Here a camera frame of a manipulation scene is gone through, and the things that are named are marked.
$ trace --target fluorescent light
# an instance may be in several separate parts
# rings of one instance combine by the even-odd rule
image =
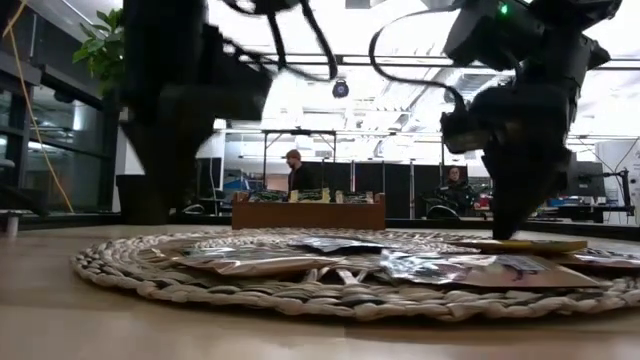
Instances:
[[[258,156],[258,155],[238,155],[238,159],[259,159],[262,160],[264,159],[264,156]],[[283,160],[285,159],[284,156],[267,156],[266,157],[268,160]]]
[[[376,61],[380,65],[387,66],[431,66],[431,67],[454,67],[453,61],[446,57],[417,57],[417,56],[376,56]],[[344,65],[364,65],[370,64],[369,57],[366,55],[362,56],[345,56],[343,58]],[[487,67],[481,63],[474,62],[470,66],[485,68]],[[640,60],[627,60],[627,59],[614,59],[599,67],[601,70],[616,70],[616,69],[627,69],[627,68],[640,68]],[[473,69],[463,68],[465,72],[467,70],[473,71]]]
[[[359,130],[340,130],[336,131],[336,135],[360,135],[360,136],[391,136],[393,133],[389,131],[359,131]]]
[[[223,129],[220,132],[225,134],[262,134],[259,129]]]

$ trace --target black cable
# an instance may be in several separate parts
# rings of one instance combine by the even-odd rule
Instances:
[[[287,53],[284,49],[284,40],[282,39],[282,33],[280,32],[280,26],[276,20],[276,12],[271,9],[267,14],[267,21],[271,28],[271,35],[273,36],[273,43],[276,45],[276,53],[278,54],[278,70],[282,70],[287,67]]]
[[[371,66],[373,67],[375,72],[378,73],[378,75],[382,76],[383,78],[385,78],[387,80],[391,80],[391,81],[397,81],[397,82],[402,82],[402,83],[406,83],[406,84],[414,84],[414,85],[434,86],[434,87],[439,87],[439,88],[445,89],[446,91],[451,93],[451,95],[453,95],[453,99],[455,101],[454,112],[466,111],[466,105],[465,105],[465,102],[464,102],[464,97],[453,86],[449,86],[449,85],[444,84],[444,83],[439,82],[439,81],[407,79],[407,78],[401,78],[401,77],[398,77],[398,76],[395,76],[395,75],[391,75],[391,74],[387,73],[386,71],[384,71],[382,69],[382,67],[378,64],[378,61],[376,60],[376,45],[378,44],[378,39],[380,38],[380,35],[382,34],[382,32],[388,26],[390,26],[392,24],[395,24],[396,22],[399,22],[401,20],[404,20],[404,19],[407,19],[407,18],[410,18],[410,17],[414,17],[414,16],[418,16],[418,15],[435,14],[435,13],[443,13],[443,12],[455,11],[455,10],[460,9],[465,1],[466,0],[455,0],[449,6],[444,6],[442,8],[438,8],[438,9],[422,10],[422,11],[418,11],[418,12],[415,12],[415,13],[407,14],[407,15],[401,16],[401,17],[391,21],[390,23],[388,23],[388,24],[384,25],[382,28],[380,28],[380,30],[378,30],[373,35],[373,37],[371,38],[371,41],[369,42],[369,61],[371,62]]]
[[[304,72],[298,68],[292,67],[287,64],[284,41],[282,39],[282,33],[280,32],[280,27],[278,26],[278,23],[276,21],[276,14],[278,12],[278,9],[273,8],[272,5],[269,5],[269,7],[266,8],[267,11],[265,11],[265,13],[262,13],[262,12],[255,13],[255,12],[247,11],[241,8],[240,6],[238,6],[237,0],[223,0],[223,3],[225,5],[227,5],[229,8],[231,8],[232,10],[240,14],[249,15],[249,16],[264,16],[264,15],[267,16],[267,20],[269,21],[269,27],[271,28],[271,33],[273,35],[274,43],[276,46],[276,52],[278,54],[277,62],[274,62],[273,60],[267,58],[264,54],[244,50],[240,48],[239,45],[234,44],[233,42],[228,42],[228,43],[232,44],[236,48],[240,48],[244,53],[243,55],[249,56],[254,62],[261,63],[261,65],[263,65],[262,63],[278,65],[278,70],[286,69],[298,76],[301,76],[313,81],[332,81],[336,77],[338,77],[338,61],[336,60],[336,57],[333,54],[333,50],[331,50],[331,46],[329,45],[329,42],[327,41],[327,38],[324,35],[324,32],[320,28],[320,25],[318,24],[318,21],[316,20],[315,15],[313,14],[313,9],[311,9],[311,6],[309,5],[309,0],[298,0],[298,1],[300,3],[300,6],[302,7],[302,15],[305,17],[305,19],[307,20],[307,23],[309,24],[309,27],[311,27],[311,30],[313,30],[314,34],[316,35],[318,44],[320,45],[322,52],[327,58],[327,63],[329,65],[328,79],[323,79],[321,77],[311,75],[307,72]]]

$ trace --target round wicker mat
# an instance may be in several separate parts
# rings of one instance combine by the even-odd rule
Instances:
[[[104,287],[135,290],[140,296],[177,303],[214,306],[242,305],[287,315],[327,315],[369,321],[385,317],[422,315],[441,321],[472,316],[535,318],[551,313],[577,314],[640,305],[640,278],[598,279],[601,289],[552,289],[544,292],[487,292],[422,285],[392,286],[375,276],[377,261],[350,256],[347,263],[309,271],[294,281],[216,277],[152,261],[145,249],[167,242],[205,247],[260,244],[286,246],[301,235],[341,235],[375,239],[416,252],[468,253],[442,242],[477,236],[434,232],[358,231],[326,229],[221,230],[109,241],[71,259],[82,278]]]

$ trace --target yellow cable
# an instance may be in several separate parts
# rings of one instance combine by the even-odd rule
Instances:
[[[7,34],[9,33],[9,30],[13,29],[13,25],[16,23],[16,21],[18,21],[18,18],[22,14],[22,10],[24,10],[24,8],[26,6],[27,6],[27,1],[26,0],[22,0],[22,3],[20,3],[20,7],[18,8],[18,11],[16,11],[16,14],[13,15],[11,20],[9,20],[9,23],[8,23],[7,27],[2,31],[2,38],[3,39],[4,39],[5,36],[7,36]]]
[[[27,5],[27,1],[26,0],[22,0],[22,4],[18,8],[18,11],[16,12],[16,15],[14,15],[14,17],[11,19],[11,21],[9,21],[9,25],[7,25],[7,28],[2,32],[2,37],[4,37],[6,33],[8,33],[9,37],[11,38],[11,45],[13,47],[13,55],[14,55],[14,57],[16,59],[16,66],[18,67],[18,75],[20,76],[20,85],[22,86],[22,92],[24,94],[24,99],[25,99],[25,101],[27,103],[27,110],[29,111],[29,117],[31,118],[31,122],[33,123],[33,127],[36,130],[36,137],[38,138],[38,142],[40,143],[40,148],[42,149],[42,154],[44,155],[44,160],[47,163],[47,167],[49,168],[49,171],[51,172],[51,176],[53,177],[53,181],[56,183],[56,186],[58,187],[58,190],[60,190],[60,193],[62,194],[62,197],[64,198],[64,201],[65,201],[65,203],[67,205],[67,208],[69,209],[69,212],[74,213],[73,206],[71,205],[71,202],[69,201],[69,197],[67,196],[67,193],[62,188],[62,185],[60,184],[60,180],[58,180],[58,175],[56,175],[56,172],[53,170],[53,166],[51,165],[51,161],[49,161],[49,154],[47,153],[47,150],[44,148],[44,143],[42,142],[42,137],[40,136],[40,128],[38,127],[38,123],[36,122],[36,118],[33,115],[33,109],[31,107],[31,100],[29,100],[29,91],[27,90],[27,85],[25,84],[25,81],[24,81],[24,75],[22,73],[22,65],[20,64],[20,56],[18,54],[18,46],[16,45],[16,38],[13,35],[13,24],[15,24],[16,20],[18,19],[18,17],[20,17],[20,14],[22,13],[22,10],[24,9],[24,7],[26,5]]]

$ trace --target dome camera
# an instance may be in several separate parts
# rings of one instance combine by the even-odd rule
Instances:
[[[336,99],[342,99],[349,96],[349,85],[344,79],[337,80],[333,85],[333,97]]]

